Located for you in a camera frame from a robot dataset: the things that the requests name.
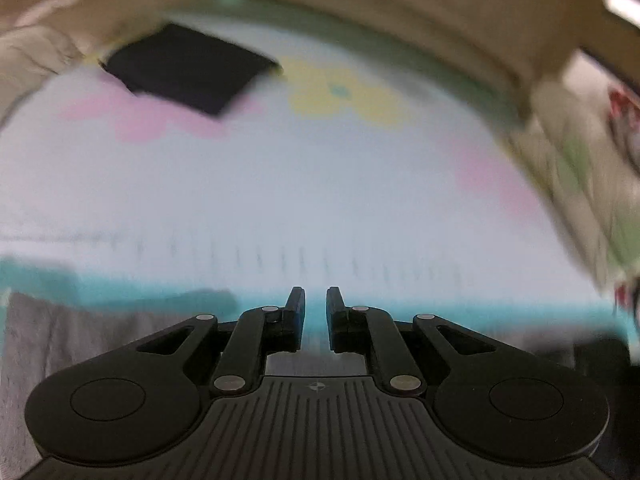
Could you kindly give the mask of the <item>grey speckled pants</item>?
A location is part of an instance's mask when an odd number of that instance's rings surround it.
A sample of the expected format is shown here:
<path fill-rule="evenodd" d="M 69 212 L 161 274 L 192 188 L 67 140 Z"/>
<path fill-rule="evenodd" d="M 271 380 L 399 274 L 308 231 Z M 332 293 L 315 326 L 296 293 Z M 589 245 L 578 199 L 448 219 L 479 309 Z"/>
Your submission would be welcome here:
<path fill-rule="evenodd" d="M 228 290 L 70 307 L 11 292 L 1 362 L 1 409 L 20 417 L 29 393 L 65 367 L 117 349 L 199 313 L 235 314 Z"/>

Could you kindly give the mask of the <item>pastel patterned bed sheet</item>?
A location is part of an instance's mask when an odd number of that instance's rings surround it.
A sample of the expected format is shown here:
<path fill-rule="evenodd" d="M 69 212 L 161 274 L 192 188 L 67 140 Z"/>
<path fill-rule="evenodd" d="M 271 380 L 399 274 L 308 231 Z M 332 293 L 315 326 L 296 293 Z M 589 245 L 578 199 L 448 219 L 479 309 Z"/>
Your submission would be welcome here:
<path fill-rule="evenodd" d="M 11 292 L 91 307 L 228 290 L 49 375 L 1 410 L 6 479 L 600 477 L 611 407 L 552 344 L 608 325 L 549 209 L 466 104 L 404 49 L 352 50 L 205 0 L 162 19 L 281 65 L 220 116 L 132 93 L 101 63 L 1 124 L 1 325 Z M 302 345 L 250 392 L 210 386 L 243 312 L 305 291 Z M 425 380 L 384 392 L 331 350 L 326 291 L 386 311 Z"/>

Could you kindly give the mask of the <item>folded black garment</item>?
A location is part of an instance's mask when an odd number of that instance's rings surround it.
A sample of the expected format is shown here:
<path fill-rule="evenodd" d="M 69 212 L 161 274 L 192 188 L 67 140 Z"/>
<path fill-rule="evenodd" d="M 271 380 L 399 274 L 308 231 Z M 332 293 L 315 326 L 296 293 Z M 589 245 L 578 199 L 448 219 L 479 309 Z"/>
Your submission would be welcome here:
<path fill-rule="evenodd" d="M 126 44 L 101 66 L 132 93 L 210 116 L 224 114 L 259 78 L 281 69 L 272 58 L 175 23 Z"/>

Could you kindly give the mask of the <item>floral cream pillow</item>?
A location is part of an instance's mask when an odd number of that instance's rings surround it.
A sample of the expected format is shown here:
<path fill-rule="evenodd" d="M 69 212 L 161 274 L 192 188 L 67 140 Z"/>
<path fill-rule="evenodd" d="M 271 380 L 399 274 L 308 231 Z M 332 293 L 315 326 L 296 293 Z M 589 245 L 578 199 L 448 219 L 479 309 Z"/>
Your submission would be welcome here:
<path fill-rule="evenodd" d="M 529 93 L 530 122 L 510 152 L 552 203 L 604 294 L 639 277 L 639 175 L 604 118 L 559 81 Z"/>

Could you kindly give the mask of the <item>beige pillow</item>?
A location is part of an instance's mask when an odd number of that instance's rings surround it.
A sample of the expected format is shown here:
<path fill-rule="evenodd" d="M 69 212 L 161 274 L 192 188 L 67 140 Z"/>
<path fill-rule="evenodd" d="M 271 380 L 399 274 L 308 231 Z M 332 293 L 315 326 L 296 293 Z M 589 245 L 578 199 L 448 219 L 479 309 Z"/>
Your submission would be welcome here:
<path fill-rule="evenodd" d="M 15 27 L 1 34 L 1 123 L 22 99 L 84 56 L 69 36 L 48 26 Z"/>

